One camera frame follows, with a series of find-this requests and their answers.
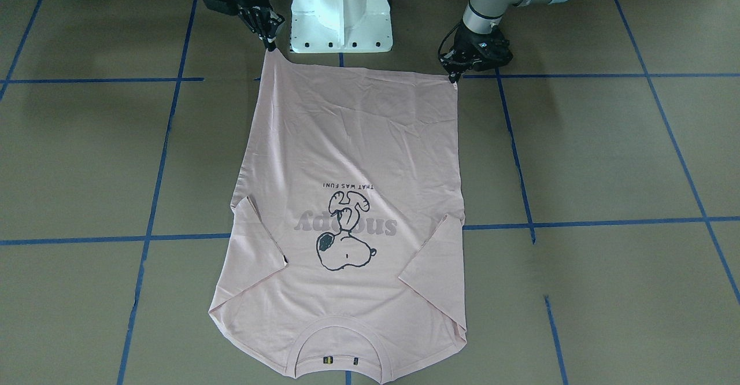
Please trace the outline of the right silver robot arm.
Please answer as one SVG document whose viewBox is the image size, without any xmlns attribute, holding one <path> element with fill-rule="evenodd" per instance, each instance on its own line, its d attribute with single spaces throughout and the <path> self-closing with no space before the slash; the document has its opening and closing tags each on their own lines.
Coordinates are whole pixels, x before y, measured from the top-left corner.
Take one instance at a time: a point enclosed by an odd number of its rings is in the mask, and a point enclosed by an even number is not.
<svg viewBox="0 0 740 385">
<path fill-rule="evenodd" d="M 206 8 L 220 14 L 236 16 L 259 37 L 268 51 L 276 49 L 276 36 L 284 22 L 271 0 L 202 0 Z"/>
</svg>

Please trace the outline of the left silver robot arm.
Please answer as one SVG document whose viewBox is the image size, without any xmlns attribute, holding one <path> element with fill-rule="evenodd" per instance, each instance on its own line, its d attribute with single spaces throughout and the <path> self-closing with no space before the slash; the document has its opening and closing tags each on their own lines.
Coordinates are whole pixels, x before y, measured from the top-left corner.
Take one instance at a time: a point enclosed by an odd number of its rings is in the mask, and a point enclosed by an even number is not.
<svg viewBox="0 0 740 385">
<path fill-rule="evenodd" d="M 568 0 L 468 0 L 460 22 L 449 33 L 454 37 L 449 51 L 437 50 L 449 82 L 459 82 L 468 71 L 491 71 L 509 64 L 513 58 L 509 40 L 500 24 L 508 8 L 530 4 L 555 4 Z"/>
</svg>

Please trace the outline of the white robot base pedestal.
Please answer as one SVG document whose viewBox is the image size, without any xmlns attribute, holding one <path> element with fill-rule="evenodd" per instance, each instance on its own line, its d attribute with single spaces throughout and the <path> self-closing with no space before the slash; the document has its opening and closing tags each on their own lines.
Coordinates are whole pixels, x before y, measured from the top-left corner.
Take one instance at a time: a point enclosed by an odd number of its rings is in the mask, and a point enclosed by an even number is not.
<svg viewBox="0 0 740 385">
<path fill-rule="evenodd" d="M 389 0 L 292 0 L 294 53 L 385 53 L 393 47 Z"/>
</svg>

